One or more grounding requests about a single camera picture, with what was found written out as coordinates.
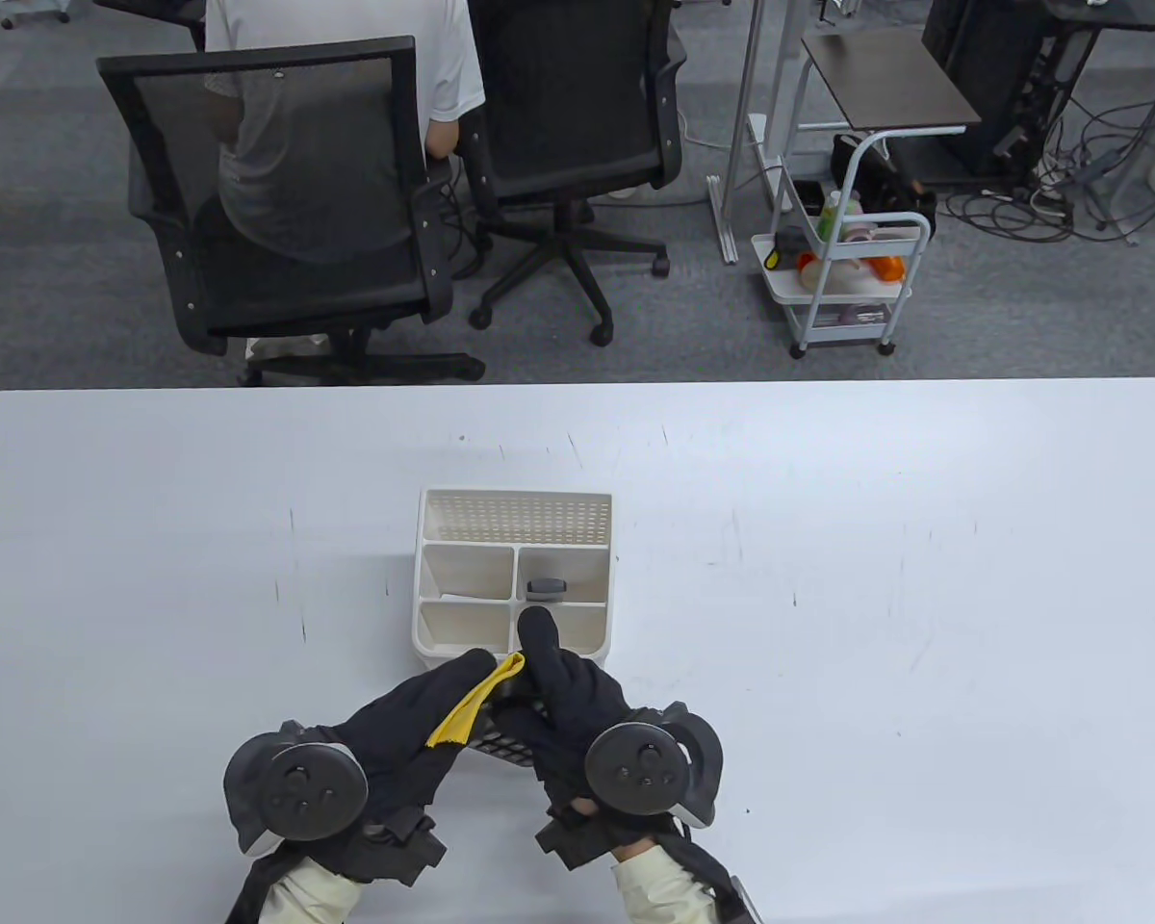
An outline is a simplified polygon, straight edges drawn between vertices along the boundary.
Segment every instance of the white table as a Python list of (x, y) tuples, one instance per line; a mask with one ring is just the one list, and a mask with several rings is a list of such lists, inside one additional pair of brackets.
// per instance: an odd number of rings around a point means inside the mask
[[(226, 758), (413, 672), (455, 483), (614, 490), (609, 669), (767, 919), (1155, 924), (1155, 381), (0, 395), (0, 921), (221, 922)], [(357, 919), (621, 921), (542, 808), (468, 753)]]

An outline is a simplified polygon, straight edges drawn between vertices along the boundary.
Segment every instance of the small gray object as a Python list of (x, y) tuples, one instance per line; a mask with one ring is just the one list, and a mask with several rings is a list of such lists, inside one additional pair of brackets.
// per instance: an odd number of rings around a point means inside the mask
[(526, 582), (526, 598), (532, 604), (554, 604), (565, 598), (568, 589), (560, 578), (535, 578)]

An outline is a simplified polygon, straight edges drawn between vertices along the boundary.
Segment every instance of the black bag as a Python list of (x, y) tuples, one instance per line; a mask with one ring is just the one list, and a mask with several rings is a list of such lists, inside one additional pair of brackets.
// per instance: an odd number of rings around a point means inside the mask
[[(851, 154), (858, 144), (859, 140), (854, 135), (834, 136), (829, 172), (839, 185), (847, 179), (847, 166), (851, 163)], [(938, 237), (936, 193), (925, 189), (919, 180), (912, 180), (910, 176), (899, 171), (893, 162), (881, 157), (881, 151), (875, 147), (864, 151), (864, 157), (859, 159), (854, 188), (859, 193), (859, 203), (863, 204), (864, 211), (919, 211), (929, 219), (932, 237)]]

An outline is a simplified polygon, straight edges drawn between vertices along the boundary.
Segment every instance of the plastic bottle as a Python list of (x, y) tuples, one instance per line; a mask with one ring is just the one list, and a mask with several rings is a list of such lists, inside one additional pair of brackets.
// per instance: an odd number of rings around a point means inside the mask
[[(821, 208), (821, 216), (817, 223), (817, 234), (821, 240), (829, 240), (829, 229), (834, 226), (834, 216), (839, 210), (839, 203), (842, 201), (842, 189), (829, 189), (829, 195), (825, 198), (825, 207)], [(851, 216), (863, 215), (864, 207), (859, 204), (859, 199), (851, 196), (851, 202), (847, 203), (847, 211), (843, 213), (842, 230), (849, 229), (847, 225), (847, 219)]]

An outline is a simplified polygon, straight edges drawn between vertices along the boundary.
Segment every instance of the perforated organizer panel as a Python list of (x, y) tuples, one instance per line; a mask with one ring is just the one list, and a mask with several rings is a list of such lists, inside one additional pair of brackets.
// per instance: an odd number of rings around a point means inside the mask
[(545, 493), (432, 492), (435, 537), (448, 542), (528, 542), (605, 546), (611, 542), (608, 498)]

